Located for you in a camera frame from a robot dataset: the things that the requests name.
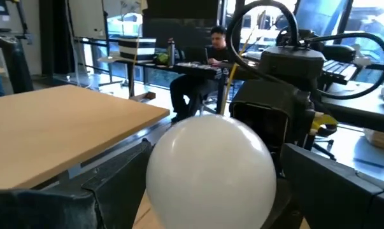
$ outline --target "striped object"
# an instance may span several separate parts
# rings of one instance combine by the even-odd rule
[[[136,54],[137,63],[152,62],[155,56],[155,38],[139,38],[139,47],[136,49],[137,38],[119,38],[120,56],[127,61],[133,61]]]

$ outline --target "yellow object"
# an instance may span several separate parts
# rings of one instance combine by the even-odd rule
[[[318,130],[322,125],[337,125],[339,124],[332,116],[319,113],[315,114],[315,118],[313,119],[311,130]]]
[[[248,36],[247,40],[245,41],[245,44],[243,45],[243,48],[240,50],[240,53],[238,54],[240,57],[241,55],[244,53],[245,51],[245,47],[247,46],[247,43],[248,41],[250,40],[251,38],[251,35],[253,34],[254,32],[254,29],[255,27],[251,30],[251,33],[250,35]],[[232,82],[232,79],[234,77],[234,74],[236,73],[236,70],[237,70],[237,64],[234,64],[232,69],[231,69],[231,73],[229,75],[229,80],[228,80],[228,83],[227,83],[227,89],[225,90],[225,94],[223,95],[223,103],[222,103],[222,110],[221,110],[221,115],[224,115],[224,109],[225,109],[225,103],[227,102],[227,95],[229,94],[229,90],[230,90],[230,85],[231,85],[231,82]]]

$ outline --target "wall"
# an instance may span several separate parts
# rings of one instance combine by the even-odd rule
[[[40,54],[40,28],[39,28],[39,0],[21,0],[24,7],[27,27],[33,35],[33,44],[28,45],[22,41],[25,57],[31,74],[41,74],[41,54]],[[13,3],[8,2],[10,12],[10,28],[14,32],[22,32],[18,11]],[[0,51],[0,66],[4,67],[2,52]]]

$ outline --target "water bottle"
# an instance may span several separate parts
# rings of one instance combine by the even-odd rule
[[[168,66],[174,66],[174,41],[173,38],[170,38],[167,41],[167,65]]]

